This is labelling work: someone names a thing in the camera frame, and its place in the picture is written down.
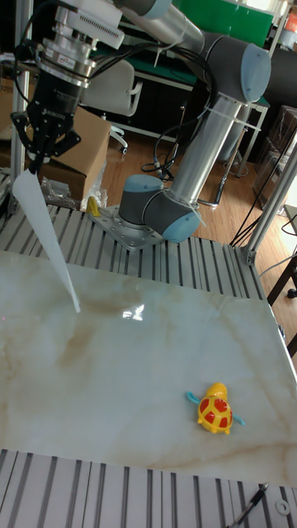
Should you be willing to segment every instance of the white paper strip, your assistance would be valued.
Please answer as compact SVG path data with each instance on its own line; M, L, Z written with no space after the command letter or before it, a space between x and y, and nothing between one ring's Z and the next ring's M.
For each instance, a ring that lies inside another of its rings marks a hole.
M34 229L54 269L70 293L75 310L79 313L79 300L74 291L66 262L54 232L37 176L31 174L29 170L22 172L15 180L12 192L20 202L32 229Z

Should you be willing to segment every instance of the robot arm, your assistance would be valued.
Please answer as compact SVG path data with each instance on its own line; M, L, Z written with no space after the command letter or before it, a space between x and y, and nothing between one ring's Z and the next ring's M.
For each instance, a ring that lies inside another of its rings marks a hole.
M156 185L156 178L128 178L120 205L120 215L129 225L148 225L180 242L199 223L197 197L240 108L257 101L266 89L271 72L268 53L228 36L200 31L171 0L72 0L68 4L57 10L54 40L44 39L33 100L26 112L12 115L32 160L30 170L38 172L52 155L59 156L80 141L73 116L97 67L90 53L98 41L119 49L124 39L118 29L123 12L156 40L202 57L218 87L213 108L194 134L170 190ZM184 59L203 78L189 55ZM28 121L33 139L26 135Z

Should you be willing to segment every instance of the marble tabletop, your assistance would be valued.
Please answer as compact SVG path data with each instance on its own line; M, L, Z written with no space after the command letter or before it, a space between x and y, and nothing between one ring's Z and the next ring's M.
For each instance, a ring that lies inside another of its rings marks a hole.
M297 394L266 302L0 252L0 447L297 485ZM229 436L186 391L229 389Z

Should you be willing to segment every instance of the green cabinet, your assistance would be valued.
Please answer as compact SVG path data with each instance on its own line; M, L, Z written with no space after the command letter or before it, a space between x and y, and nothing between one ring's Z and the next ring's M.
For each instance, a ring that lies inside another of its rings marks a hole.
M264 45L273 16L225 0L173 0L173 4L203 31Z

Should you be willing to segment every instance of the metal slat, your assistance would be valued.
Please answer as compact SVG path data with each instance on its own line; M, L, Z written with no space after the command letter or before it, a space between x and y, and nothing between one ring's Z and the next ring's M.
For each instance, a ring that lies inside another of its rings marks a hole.
M104 483L105 467L104 464L90 464L87 481L87 500L85 503L82 528L95 527L95 519L97 518L98 520L98 517L100 517L101 491Z
M19 507L19 490L22 484L22 476L27 462L27 453L18 453L13 466L12 475L7 487L4 502L0 514L0 528L10 528Z
M235 519L234 519L234 514L233 514L233 504L232 504L232 499L231 499L229 481L220 480L219 486L221 489L222 500L224 504L224 523L226 526L231 526Z
M75 460L58 459L43 528L66 525L75 466Z
M169 284L181 285L179 247L173 242L167 245L167 268Z
M188 238L185 242L179 244L179 262L181 272L181 284L188 288L194 288L196 280L193 280L193 263L191 251L191 242Z
M124 468L107 465L100 528L121 528L124 491Z
M141 277L153 279L153 246L148 246L141 252Z
M251 270L252 278L253 278L254 283L256 285L256 288L257 288L258 297L259 297L260 300L265 300L266 299L266 294L265 294L265 291L263 289L260 277L257 274L256 267L254 267L254 266L250 267L250 270Z
M210 240L200 239L201 252L205 263L205 275L207 277L207 289L218 294L222 293L219 288L218 274L215 268L213 249Z
M119 243L116 243L112 254L112 269L114 273L127 275L129 252L126 251Z
M205 262L204 262L204 257L202 256L202 253L201 253L200 239L195 238L193 242L195 242L195 246L196 246L196 257L197 257L199 274L200 274L200 288L197 285L197 289L208 291L208 285L206 283L206 276L205 276Z
M163 528L162 525L162 472L151 471L152 479L152 525L148 528Z
M83 249L87 240L87 233L91 228L92 222L88 217L88 214L85 214L82 218L82 223L80 223L79 230L76 233L76 240L74 241L73 250L69 258L69 264L81 264L83 258Z
M28 220L25 219L25 221L21 223L21 229L18 231L16 237L14 237L11 243L8 243L6 246L7 251L23 253L34 236L34 232L32 233L32 227Z
M53 207L52 205L48 206L48 212L49 217L53 219L54 212L56 211L56 207ZM28 220L26 220L26 225L30 227L30 233L28 235L28 238L23 243L20 253L21 255L31 255L33 248L35 248L38 244L38 238L35 235L34 230L31 228L31 225L29 224Z
M152 279L161 282L161 244L153 246L153 273Z
M247 292L247 297L249 299L259 299L259 291L256 287L255 281L252 277L251 269L247 265L247 263L244 261L243 253L240 249L240 247L234 248L234 254L238 263L238 268L240 270L244 288Z
M69 259L71 257L74 241L78 236L78 230L82 221L83 213L80 213L79 211L71 211L71 215L69 217L64 236L60 243L61 251L64 255L66 262L69 262Z
M263 498L264 506L266 504L268 510L267 525L269 526L269 528L288 528L288 521L286 516L282 516L276 510L276 503L280 500L282 500L280 488L278 488L278 486L270 485Z
M238 516L243 511L242 504L240 502L240 495L238 490L238 482L235 482L233 480L229 481L230 486L230 493L231 493L231 501L233 506L233 514L234 519L237 519Z
M172 510L172 474L162 473L162 528L177 528L173 520Z
M284 488L285 500L290 504L290 517L293 525L297 527L297 505L292 488Z
M251 498L259 491L259 486L253 483L243 483L243 495L246 505L250 502ZM263 502L260 501L256 507L248 514L248 525L249 528L263 528L267 527L265 513L263 509Z
M148 528L148 470L130 468L125 528Z
M201 528L221 526L217 487L214 478L199 477Z
M246 291L244 289L243 278L241 277L240 270L238 269L238 263L237 263L237 260L236 260L235 254L234 254L234 250L233 250L233 248L231 246L227 246L226 244L224 245L224 248L226 250L226 253L228 253L228 255L229 255L229 261L230 261L230 265L231 265L231 273L232 273L232 275L234 277L234 280L236 281L236 284L237 284L239 292L240 292L240 295L238 295L238 297L243 297L244 299L246 299L247 298L247 294L246 294Z
M196 251L196 240L192 237L189 238L189 255L191 259L192 267L192 276L193 276L193 287L197 290L202 290L201 278L200 278L200 268L197 258Z
M15 528L35 528L37 526L50 464L49 456L33 456Z
M86 252L82 259L82 266L91 267L95 269L98 261L101 259L101 247L104 241L102 240L103 231L94 224L89 232Z
M168 269L168 242L159 244L160 249L160 281L169 284L169 269Z
M214 252L214 258L217 265L217 271L219 273L219 280L224 295L233 296L233 285L230 281L229 271L225 261L223 248L219 242L212 242L212 248Z
M177 525L178 528L196 528L194 479L177 474Z
M54 219L54 231L56 233L59 243L62 242L65 230L67 228L68 219L70 218L71 211L61 208L58 210L58 214ZM39 255L41 258L47 258L47 254L43 249Z
M25 215L23 213L23 210L20 209L17 211L16 214L14 214L7 222L6 226L4 227L3 231L1 232L0 236L0 250L4 251L6 246L9 244L10 240L12 239L13 235L16 233L16 231L19 228L19 225L22 221L25 221Z
M128 260L128 270L127 274L132 277L139 277L140 276L140 265L139 265L139 259L140 259L140 252L129 252L129 260Z
M54 207L50 210L50 213L49 213L49 216L50 216L50 219L51 221L53 222L53 225L54 225L54 222L55 222L55 219L58 215L58 207L56 207L54 205ZM35 236L35 241L33 240L33 244L32 244L32 249L30 251L30 255L32 257L39 257L40 254L42 253L42 246L40 244L40 241L39 239Z
M111 271L113 267L112 255L116 255L117 242L105 233L103 248L101 251L101 259L99 263L99 270Z
M238 284L238 279L234 274L233 261L229 253L229 246L227 244L223 245L223 254L226 262L226 267L229 274L230 284L232 286L232 291L234 297L242 297L241 290Z
M0 473L0 522L3 500L5 498L10 477L12 476L13 466L16 462L17 453L15 451L1 452L1 473Z

